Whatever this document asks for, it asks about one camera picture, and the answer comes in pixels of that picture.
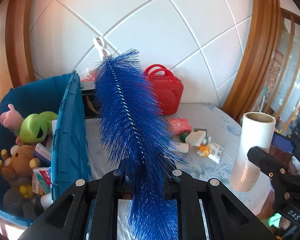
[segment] green plush toy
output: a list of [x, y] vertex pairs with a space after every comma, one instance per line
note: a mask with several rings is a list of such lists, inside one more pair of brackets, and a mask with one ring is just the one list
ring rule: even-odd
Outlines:
[[22, 122], [17, 144], [37, 144], [41, 143], [47, 135], [52, 134], [52, 121], [58, 115], [54, 112], [43, 112], [41, 114], [31, 114]]

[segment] red case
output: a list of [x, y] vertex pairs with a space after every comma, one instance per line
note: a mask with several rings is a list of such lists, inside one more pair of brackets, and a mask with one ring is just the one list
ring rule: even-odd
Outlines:
[[[159, 69], [149, 73], [154, 67], [159, 67]], [[156, 73], [160, 71], [164, 71], [164, 75], [156, 75]], [[170, 70], [159, 64], [149, 66], [144, 73], [153, 84], [154, 92], [162, 113], [165, 115], [175, 114], [178, 110], [183, 92], [182, 82], [176, 78]]]

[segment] metal screw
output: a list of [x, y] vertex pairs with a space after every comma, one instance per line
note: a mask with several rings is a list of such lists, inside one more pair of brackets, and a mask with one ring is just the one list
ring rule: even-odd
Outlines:
[[219, 180], [217, 180], [217, 179], [212, 179], [212, 180], [210, 180], [210, 184], [211, 184], [212, 186], [218, 186], [218, 185], [220, 184], [220, 182], [219, 182]]
[[121, 171], [119, 171], [118, 169], [117, 169], [117, 170], [114, 170], [114, 171], [113, 171], [113, 175], [114, 175], [114, 176], [120, 176], [120, 175], [121, 175]]
[[172, 172], [172, 174], [174, 175], [174, 176], [180, 176], [181, 174], [182, 174], [182, 171], [181, 170], [173, 170], [173, 172]]
[[86, 182], [84, 179], [77, 179], [77, 181], [75, 182], [75, 185], [80, 187], [80, 186], [83, 186], [85, 183]]

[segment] blue storage bin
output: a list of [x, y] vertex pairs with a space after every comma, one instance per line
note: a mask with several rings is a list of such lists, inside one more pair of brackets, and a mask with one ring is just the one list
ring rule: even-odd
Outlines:
[[[22, 117], [33, 113], [53, 111], [58, 113], [57, 128], [53, 138], [51, 161], [51, 193], [58, 198], [79, 178], [89, 180], [88, 144], [79, 76], [73, 72], [11, 89], [0, 102], [0, 114], [13, 104]], [[0, 125], [0, 152], [15, 145], [16, 137]], [[3, 195], [10, 184], [0, 175], [0, 217], [21, 227], [33, 221], [11, 215], [5, 211]]]

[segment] blue bristles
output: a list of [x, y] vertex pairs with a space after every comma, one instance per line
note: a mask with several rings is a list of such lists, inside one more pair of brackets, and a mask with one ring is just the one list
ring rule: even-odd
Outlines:
[[96, 99], [101, 103], [100, 143], [109, 161], [132, 184], [128, 225], [138, 240], [177, 239], [175, 201], [164, 201], [164, 157], [184, 164], [160, 115], [152, 86], [140, 69], [138, 51], [109, 56], [96, 68]]

